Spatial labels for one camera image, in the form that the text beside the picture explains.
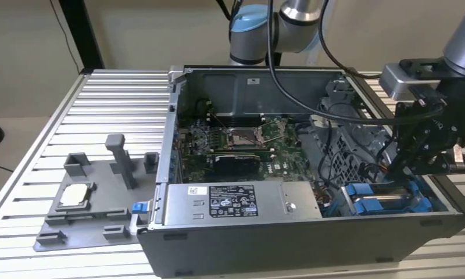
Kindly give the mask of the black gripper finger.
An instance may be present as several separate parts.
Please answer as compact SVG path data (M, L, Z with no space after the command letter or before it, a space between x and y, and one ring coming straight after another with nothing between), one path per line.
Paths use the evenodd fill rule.
M418 151L418 143L414 139L400 141L396 148L396 156L388 167L386 179L388 181L396 181L403 176L403 170L415 160Z
M454 175L465 174L465 154L460 145L455 145L443 153L438 154L432 161L431 174Z

